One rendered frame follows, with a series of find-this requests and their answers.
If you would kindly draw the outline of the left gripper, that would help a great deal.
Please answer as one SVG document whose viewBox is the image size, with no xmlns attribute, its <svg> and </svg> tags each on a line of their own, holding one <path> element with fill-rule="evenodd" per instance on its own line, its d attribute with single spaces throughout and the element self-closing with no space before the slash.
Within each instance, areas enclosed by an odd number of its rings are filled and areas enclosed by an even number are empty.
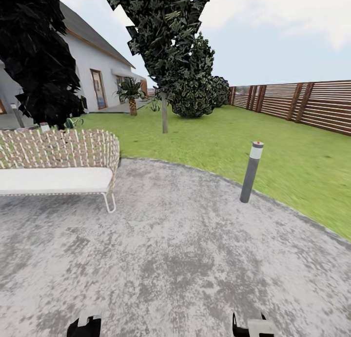
<svg viewBox="0 0 351 337">
<path fill-rule="evenodd" d="M 99 337 L 101 332 L 101 318 L 89 318 L 86 326 L 78 327 L 78 323 L 70 324 L 67 329 L 67 337 L 74 337 L 76 335 L 83 335 L 84 337 Z"/>
</svg>

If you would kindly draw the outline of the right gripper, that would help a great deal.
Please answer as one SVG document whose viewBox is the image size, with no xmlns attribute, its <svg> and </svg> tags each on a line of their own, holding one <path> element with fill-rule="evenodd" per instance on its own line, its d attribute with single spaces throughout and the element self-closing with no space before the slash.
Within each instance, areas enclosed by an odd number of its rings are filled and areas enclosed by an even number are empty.
<svg viewBox="0 0 351 337">
<path fill-rule="evenodd" d="M 265 319 L 264 315 L 261 315 L 263 319 Z M 249 329 L 242 329 L 237 327 L 235 323 L 235 314 L 233 314 L 233 335 L 235 337 L 249 337 Z M 270 334 L 259 334 L 259 337 L 273 337 Z"/>
</svg>

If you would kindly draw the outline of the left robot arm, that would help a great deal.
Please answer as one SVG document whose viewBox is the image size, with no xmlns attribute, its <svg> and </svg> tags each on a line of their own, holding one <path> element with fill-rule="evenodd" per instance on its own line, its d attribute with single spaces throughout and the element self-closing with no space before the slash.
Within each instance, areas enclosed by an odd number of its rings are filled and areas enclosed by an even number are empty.
<svg viewBox="0 0 351 337">
<path fill-rule="evenodd" d="M 82 309 L 78 321 L 69 325 L 67 337 L 99 337 L 101 318 L 93 319 L 93 316 L 103 315 L 106 311 L 106 305 Z"/>
</svg>

